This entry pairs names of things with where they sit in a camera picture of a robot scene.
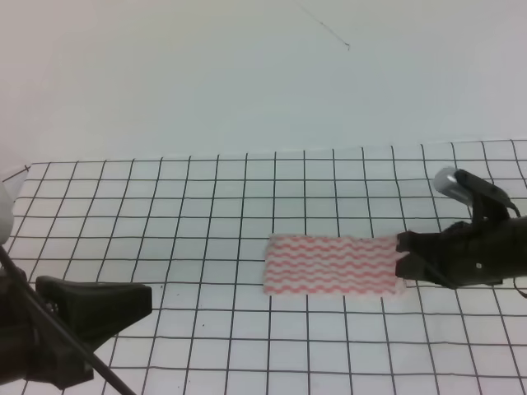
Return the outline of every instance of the white backdrop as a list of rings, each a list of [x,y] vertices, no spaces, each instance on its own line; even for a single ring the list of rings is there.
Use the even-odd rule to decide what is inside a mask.
[[[525,0],[0,5],[0,168],[520,137]]]

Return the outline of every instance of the black mount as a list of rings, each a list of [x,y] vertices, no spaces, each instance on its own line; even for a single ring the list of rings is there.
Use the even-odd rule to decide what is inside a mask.
[[[152,312],[152,289],[142,284],[76,283],[40,276],[35,289],[55,317],[93,351]],[[93,369],[21,292],[0,268],[0,385],[27,379],[65,389],[93,379]]]

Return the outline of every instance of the black grid line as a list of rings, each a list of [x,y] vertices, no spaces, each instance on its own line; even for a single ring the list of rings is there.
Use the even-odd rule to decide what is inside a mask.
[[[49,164],[46,166],[46,169],[44,171],[44,175],[43,177],[45,177],[46,173],[48,172],[48,169],[49,169]],[[36,194],[39,192],[40,190],[40,185],[42,185],[42,180],[40,180],[39,182],[39,185],[36,187],[36,190],[35,190],[35,196]],[[26,214],[31,210],[31,206],[33,206],[33,202],[35,201],[35,197],[32,197],[31,200],[30,200],[30,204],[29,206],[27,207],[27,210],[26,210]],[[13,245],[15,244],[15,240],[16,238],[18,237],[18,235],[20,234],[20,230],[22,229],[22,226],[24,225],[24,221],[25,221],[25,217],[22,217],[22,220],[21,220],[21,223],[20,223],[20,226],[18,226],[18,229],[16,230],[16,233],[12,236],[12,242],[11,242],[11,245],[9,246],[9,249],[7,250],[8,253],[11,252],[12,248],[13,248]]]
[[[305,151],[302,152],[302,170],[304,171],[304,235],[307,235],[307,198],[305,197]],[[305,296],[305,335],[307,338],[307,395],[311,395],[311,354],[310,354],[310,297]]]
[[[452,148],[452,156],[454,157],[454,165],[455,165],[455,168],[457,169],[458,165],[457,165],[457,160],[455,158],[455,147],[454,147],[453,143],[451,143],[450,146]],[[426,167],[426,160],[427,160],[427,158],[425,157],[425,149],[424,149],[423,145],[421,145],[421,151],[422,151],[422,161],[423,161],[423,163],[425,163],[425,171],[427,171],[427,167]],[[432,202],[434,204],[434,211],[435,211],[436,216],[437,216],[437,227],[438,227],[439,231],[441,232],[441,231],[443,231],[443,229],[441,227],[441,222],[439,221],[439,216],[437,215],[436,201],[433,198],[432,198]],[[474,353],[473,353],[472,347],[469,344],[469,331],[467,330],[467,323],[466,323],[466,320],[465,320],[465,314],[463,312],[463,309],[461,308],[461,302],[459,301],[458,291],[454,290],[454,293],[455,293],[455,300],[456,300],[457,305],[458,305],[459,313],[461,315],[461,322],[463,323],[464,335],[465,335],[465,337],[467,339],[467,345],[469,346],[470,359],[472,360],[472,366],[473,366],[473,369],[474,369],[474,373],[476,375],[476,380],[478,381],[478,390],[479,390],[480,395],[483,395],[483,390],[481,388],[481,382],[479,380],[478,367],[476,366],[476,360],[474,359]]]
[[[235,272],[235,284],[234,284],[234,294],[232,296],[232,314],[231,314],[231,330],[229,335],[229,348],[227,350],[227,370],[225,373],[225,395],[227,395],[227,385],[229,383],[229,368],[231,367],[231,348],[232,348],[232,331],[234,329],[234,310],[236,307],[236,283],[238,282],[238,271],[240,270],[240,250],[241,250],[241,235],[243,233],[243,226],[244,226],[244,196],[245,196],[245,178],[247,177],[247,156],[248,154],[245,154],[245,165],[244,165],[244,187],[243,192],[241,193],[242,200],[241,200],[241,218],[240,218],[240,233],[238,235],[238,251],[236,252],[236,272]]]
[[[364,148],[361,149],[361,152],[362,152],[362,169],[364,170],[364,175],[366,177],[366,161],[365,161],[365,158],[364,158]],[[375,237],[375,233],[373,231],[373,220],[371,218],[371,205],[370,205],[370,199],[368,198],[369,197],[369,193],[368,193],[368,183],[366,181],[364,181],[364,186],[366,188],[366,201],[367,201],[367,204],[368,204],[368,216],[370,217],[370,231],[371,231],[371,237]],[[394,395],[397,395],[397,388],[395,386],[395,377],[394,377],[394,364],[392,362],[392,354],[391,354],[391,349],[390,349],[390,346],[389,346],[389,335],[388,335],[388,325],[386,324],[386,312],[385,312],[385,302],[384,302],[384,298],[380,298],[380,307],[382,309],[382,319],[383,319],[383,324],[385,325],[385,335],[386,335],[386,348],[388,349],[388,361],[389,361],[389,371],[391,373],[391,378],[392,378],[392,386],[394,388]]]
[[[77,164],[78,162],[75,163],[74,167],[73,167],[73,172],[75,171],[75,169],[77,168]],[[69,186],[70,186],[70,183],[68,181],[68,186],[66,187],[66,190],[64,191],[64,195],[63,195],[63,198],[60,202],[60,204],[58,205],[58,209],[60,210],[60,207],[63,205],[64,203],[64,198],[66,197],[66,194],[68,193],[68,190],[69,190]],[[49,234],[51,233],[51,230],[53,229],[53,224],[54,224],[55,220],[53,220],[53,223],[52,225],[49,227],[49,231],[48,231],[48,234],[47,234],[47,237],[49,237]],[[42,256],[42,253],[44,252],[44,249],[45,249],[45,246],[46,246],[46,243],[47,243],[48,240],[45,240],[44,243],[42,244],[42,248],[40,249],[40,252],[39,252],[39,257],[36,259],[35,261],[35,265],[33,266],[33,269],[31,270],[29,276],[27,277],[28,279],[32,279],[33,278],[33,275],[35,274],[35,270],[37,268],[37,266],[39,265],[39,259],[40,257]],[[26,393],[26,390],[27,390],[27,384],[28,382],[26,381],[24,383],[24,388],[22,389],[22,395],[24,395]]]
[[[337,236],[340,237],[340,223],[338,215],[338,194],[337,194],[337,171],[335,169],[335,150],[331,150],[333,159],[333,187],[335,188],[335,214],[337,216]],[[346,311],[346,296],[343,295],[343,312],[344,312],[344,327],[346,329],[346,350],[347,350],[347,369],[349,370],[349,390],[353,395],[353,376],[352,376],[352,357],[350,356],[349,348],[349,330],[347,329],[347,311]]]
[[[482,149],[483,149],[483,157],[485,158],[485,165],[487,166],[488,174],[491,176],[491,183],[494,184],[494,179],[492,179],[491,169],[490,169],[490,167],[488,165],[487,151],[485,150],[485,143],[481,142],[481,146],[482,146]],[[514,367],[516,369],[516,373],[518,374],[518,376],[520,376],[520,369],[518,368],[518,362],[516,361],[516,355],[514,353],[514,349],[512,348],[512,345],[511,345],[511,339],[509,338],[509,332],[507,331],[507,326],[505,325],[505,319],[503,318],[503,315],[501,314],[501,306],[500,306],[500,301],[497,298],[496,288],[494,286],[492,286],[491,288],[492,288],[492,294],[494,295],[494,300],[496,301],[497,310],[500,313],[501,324],[503,325],[503,331],[505,332],[505,337],[507,339],[507,343],[509,345],[509,349],[511,350],[512,361],[514,362]],[[522,393],[525,395],[525,387],[524,387],[524,383],[523,383],[522,380],[520,380],[520,386],[521,386]]]
[[[73,173],[75,172],[75,169],[77,168],[77,164],[78,164],[78,162],[76,162],[75,165],[73,166]],[[68,190],[69,190],[69,186],[70,186],[71,182],[72,182],[71,179],[69,179],[68,180],[68,186],[66,187],[66,189],[64,191],[64,196],[60,200],[60,203],[58,205],[58,209],[59,210],[63,206],[64,198],[68,194]],[[56,221],[56,218],[54,218],[53,221],[51,222],[51,226],[49,227],[48,234],[46,236],[42,237],[42,239],[44,239],[44,243],[42,244],[42,249],[40,249],[39,257],[36,259],[35,265],[33,266],[33,270],[31,270],[30,275],[27,277],[28,279],[33,279],[33,275],[35,274],[35,270],[36,270],[37,266],[39,265],[39,260],[42,257],[42,253],[44,252],[44,249],[46,247],[46,244],[48,243],[48,240],[50,239],[49,235],[51,235],[51,230],[53,229],[53,225],[55,224],[55,221]]]
[[[128,190],[130,177],[132,176],[133,164],[134,164],[134,161],[132,160],[132,163],[130,164],[130,171],[128,173],[128,181],[126,182],[126,186],[124,187],[123,198],[121,199],[121,202],[119,204],[119,210],[117,211],[117,216],[119,216],[119,213],[121,212],[121,209],[123,208],[123,203],[124,203],[124,199],[125,199],[125,196],[126,196],[126,191]],[[110,234],[110,238],[108,240],[108,244],[106,245],[106,249],[105,249],[105,255],[102,258],[102,263],[100,264],[99,271],[97,272],[96,282],[99,281],[100,274],[102,273],[103,266],[105,265],[106,255],[108,255],[108,251],[110,250],[110,244],[111,244],[112,237],[114,236],[115,226],[116,225],[117,225],[117,220],[114,221],[114,224],[112,226],[112,231],[111,231],[111,234]],[[111,353],[111,356],[110,356],[110,362],[108,363],[108,366],[110,366],[110,367],[112,365],[112,361],[114,360],[115,349],[117,348],[118,341],[119,341],[119,334],[117,334],[115,336],[115,338],[114,338],[114,345],[112,346],[112,353]],[[103,384],[102,393],[105,393],[106,384],[107,383],[108,382],[105,381],[105,383]]]
[[[135,260],[135,265],[133,265],[132,276],[131,276],[132,281],[133,281],[133,277],[135,276],[135,271],[138,268],[139,256],[141,255],[142,244],[145,241],[145,239],[147,238],[146,234],[147,234],[148,222],[150,221],[150,214],[152,213],[152,206],[154,205],[154,196],[156,196],[157,185],[159,184],[159,176],[161,175],[161,166],[162,166],[162,164],[163,164],[163,158],[161,158],[160,161],[159,161],[159,168],[157,169],[156,184],[154,185],[154,193],[152,194],[152,199],[150,199],[150,206],[148,207],[147,220],[145,221],[145,227],[142,230],[141,243],[139,244],[139,249],[138,249],[138,256],[137,256],[137,258]]]
[[[216,159],[216,166],[215,166],[215,170],[214,170],[215,173],[216,173],[216,176],[217,176],[218,161],[219,161],[219,156]],[[211,218],[212,218],[212,210],[214,208],[214,195],[216,194],[216,185],[217,185],[217,183],[215,181],[214,182],[214,187],[213,187],[213,190],[212,190],[211,211],[210,211],[210,216],[209,216],[208,225],[207,225],[207,238],[205,239],[205,248],[203,249],[203,260],[202,260],[202,263],[201,263],[201,272],[200,272],[200,275],[199,275],[199,282],[200,283],[201,283],[201,281],[203,281],[203,272],[204,272],[204,269],[205,269],[205,259],[207,258],[208,236],[209,236],[210,231],[211,231]],[[185,375],[184,375],[183,395],[185,395],[185,393],[187,391],[187,386],[188,386],[188,382],[189,382],[190,360],[192,358],[192,346],[194,345],[194,334],[196,333],[196,322],[198,320],[198,308],[199,308],[199,298],[201,296],[201,289],[202,289],[202,285],[199,284],[198,285],[198,296],[196,297],[196,308],[195,308],[195,311],[194,311],[194,324],[192,326],[192,338],[190,339],[189,358],[187,360],[187,370],[185,371]]]
[[[401,197],[401,188],[399,187],[399,181],[397,180],[397,166],[395,166],[395,153],[394,153],[394,146],[391,147],[392,156],[393,156],[393,162],[394,162],[394,178],[395,178],[395,184],[397,185],[397,193],[399,195],[399,206],[401,208],[401,216],[403,218],[403,226],[404,231],[408,231],[408,227],[406,225],[406,218],[404,216],[404,207],[403,207],[403,199]],[[437,381],[437,372],[436,372],[436,362],[434,361],[434,354],[431,350],[431,343],[430,343],[430,337],[428,336],[428,329],[427,329],[427,321],[425,319],[424,309],[422,307],[422,297],[421,297],[421,290],[419,290],[419,281],[415,281],[416,287],[417,287],[417,297],[419,298],[419,307],[421,308],[421,315],[422,315],[422,325],[425,330],[425,338],[427,339],[428,344],[428,353],[430,354],[430,361],[431,361],[431,368],[434,372],[434,381],[436,382],[436,391],[437,395],[440,395],[440,389],[439,389],[439,382]]]
[[[273,213],[271,222],[271,233],[274,234],[275,225],[275,210],[276,210],[276,192],[277,192],[277,153],[274,153],[273,158]],[[269,311],[268,311],[268,333],[267,333],[267,372],[265,372],[265,395],[269,395],[269,369],[271,367],[271,322],[273,319],[273,296],[269,296]]]
[[[190,157],[189,157],[188,166],[187,166],[187,177],[189,176],[189,171],[190,171]],[[186,190],[187,190],[187,181],[185,181],[184,187],[183,187],[183,197],[181,198],[180,215],[181,215],[181,210],[183,210],[183,202],[184,202],[184,196],[185,196]],[[172,243],[172,248],[170,250],[170,257],[171,258],[174,255],[175,238],[178,235],[178,230],[179,229],[180,229],[180,222],[177,221],[177,223],[175,225],[175,231],[174,231],[174,242]],[[156,346],[156,339],[161,338],[161,337],[157,336],[157,331],[159,330],[159,322],[161,321],[161,314],[162,314],[161,308],[163,307],[163,301],[165,300],[166,286],[168,284],[168,276],[169,276],[169,273],[170,273],[170,267],[171,266],[172,266],[172,260],[169,261],[169,264],[168,264],[168,266],[166,268],[165,281],[164,281],[164,285],[162,286],[163,287],[163,291],[161,292],[161,301],[159,303],[160,308],[157,310],[156,328],[154,329],[154,334],[153,334],[153,339],[152,339],[152,348],[151,348],[150,354],[148,356],[147,372],[145,373],[145,379],[144,379],[144,381],[142,383],[142,390],[141,390],[141,394],[142,395],[145,393],[145,389],[147,387],[148,374],[149,374],[150,368],[151,368],[152,356],[153,356],[153,353],[154,353],[154,347]]]

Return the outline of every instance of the red and white patterned cloth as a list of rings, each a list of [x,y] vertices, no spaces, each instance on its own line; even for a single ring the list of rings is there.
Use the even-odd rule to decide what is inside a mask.
[[[272,235],[265,254],[266,294],[398,295],[396,236],[376,239]]]

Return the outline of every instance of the towel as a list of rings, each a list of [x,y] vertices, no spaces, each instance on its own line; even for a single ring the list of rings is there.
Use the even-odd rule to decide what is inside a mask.
[[[406,253],[397,237],[358,239],[271,235],[263,291],[277,294],[400,295],[404,280],[395,265]]]

